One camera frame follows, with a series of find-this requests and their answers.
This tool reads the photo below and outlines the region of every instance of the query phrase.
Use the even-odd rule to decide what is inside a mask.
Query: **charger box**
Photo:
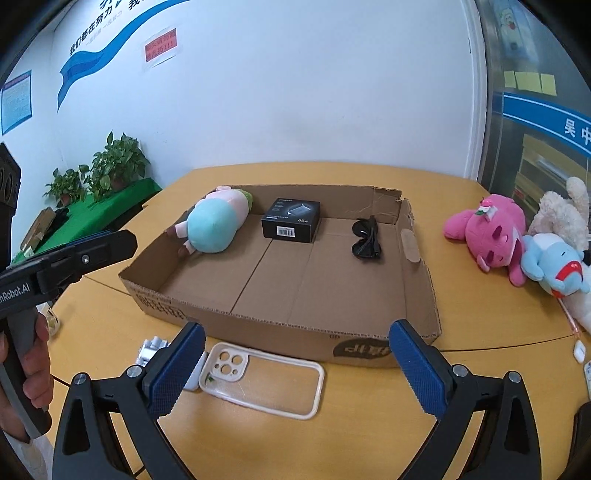
[[[320,203],[277,199],[262,218],[266,238],[309,244],[320,220]]]

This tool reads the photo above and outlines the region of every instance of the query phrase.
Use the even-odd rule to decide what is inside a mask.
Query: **yellow table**
[[[534,409],[543,478],[564,469],[573,416],[587,400],[574,340],[556,302],[530,283],[510,285],[506,273],[482,273],[462,244],[441,228],[453,213],[475,207],[486,192],[469,180],[434,173],[343,163],[278,163],[195,170],[145,204],[126,226],[139,251],[209,190],[220,184],[368,184],[401,189],[410,199],[421,253],[429,266],[443,335],[436,345],[452,364],[475,374],[521,373]],[[133,364],[144,339],[172,339],[179,328],[144,314],[118,272],[123,262],[92,273],[55,307],[63,325],[50,343],[54,375],[66,381],[81,371],[92,378],[119,376]],[[207,348],[216,342],[207,340]],[[100,357],[97,352],[105,352]],[[397,478],[433,425],[401,371],[326,364],[320,410],[309,421],[289,420],[235,406],[204,393],[183,392],[164,431],[200,480],[220,478]],[[51,406],[54,439],[66,388],[56,385]],[[475,415],[446,478],[457,478],[475,438]],[[121,419],[115,420],[134,470],[141,461]],[[147,479],[147,474],[139,478]]]
[[[52,368],[68,382],[80,371],[92,378],[121,375],[134,363],[144,339],[172,339],[178,332],[178,327],[145,315],[130,296],[85,278],[68,289],[55,311],[63,325],[50,344]],[[214,343],[208,339],[207,348]],[[101,346],[105,354],[98,358]],[[446,354],[450,363],[465,364],[479,375],[501,377],[512,369],[521,373],[534,409],[547,480],[556,479],[564,469],[573,416],[587,400],[582,368],[572,358],[572,349],[573,339],[565,338]],[[309,421],[260,413],[202,392],[183,392],[160,425],[200,480],[397,478],[427,436],[433,418],[421,411],[400,370],[324,367],[320,411]],[[57,385],[51,439],[65,395],[65,387]],[[446,478],[457,478],[480,418],[475,415]],[[141,462],[120,419],[116,425],[136,470]]]
[[[267,163],[194,170],[147,201],[127,224],[138,252],[207,192],[221,184],[361,184],[401,189],[412,204],[421,254],[431,272],[443,351],[527,345],[564,338],[570,329],[558,303],[532,283],[513,287],[504,268],[484,274],[465,244],[447,241],[445,220],[487,195],[474,181],[407,168],[351,163]],[[118,273],[131,261],[89,278],[127,293]]]

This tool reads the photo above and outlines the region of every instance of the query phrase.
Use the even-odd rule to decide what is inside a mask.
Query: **gripper handle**
[[[0,364],[0,385],[31,439],[45,435],[51,428],[47,409],[35,408],[22,390],[27,376],[20,359],[37,338],[35,323],[38,315],[37,308],[33,307],[0,319],[0,332],[4,332],[8,340],[8,357]]]

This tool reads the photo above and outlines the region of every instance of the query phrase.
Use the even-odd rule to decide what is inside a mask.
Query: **yellow sticky note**
[[[519,90],[542,93],[540,75],[537,72],[515,72],[515,79]]]
[[[505,88],[517,88],[515,83],[515,72],[513,70],[507,70],[505,73]]]
[[[556,80],[554,80],[554,75],[540,73],[540,79],[542,80],[542,92],[546,95],[556,96]]]

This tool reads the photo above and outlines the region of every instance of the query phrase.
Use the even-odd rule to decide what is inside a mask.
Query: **blue gripper pad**
[[[188,322],[172,343],[158,350],[146,365],[142,390],[153,420],[168,415],[205,350],[205,330]]]
[[[450,365],[435,347],[423,341],[406,320],[398,320],[391,325],[389,342],[390,350],[423,410],[440,420],[453,389],[447,370]]]

